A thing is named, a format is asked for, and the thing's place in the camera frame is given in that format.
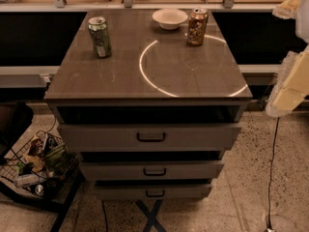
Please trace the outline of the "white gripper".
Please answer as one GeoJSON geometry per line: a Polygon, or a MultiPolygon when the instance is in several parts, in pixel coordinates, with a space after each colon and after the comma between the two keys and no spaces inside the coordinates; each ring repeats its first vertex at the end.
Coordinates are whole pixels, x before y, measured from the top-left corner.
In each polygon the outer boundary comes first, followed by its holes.
{"type": "MultiPolygon", "coordinates": [[[[309,0],[286,0],[272,14],[282,19],[295,19],[295,34],[309,44],[309,0]]],[[[266,106],[271,117],[290,114],[309,95],[309,52],[289,51],[281,64],[277,82],[266,106]]]]}

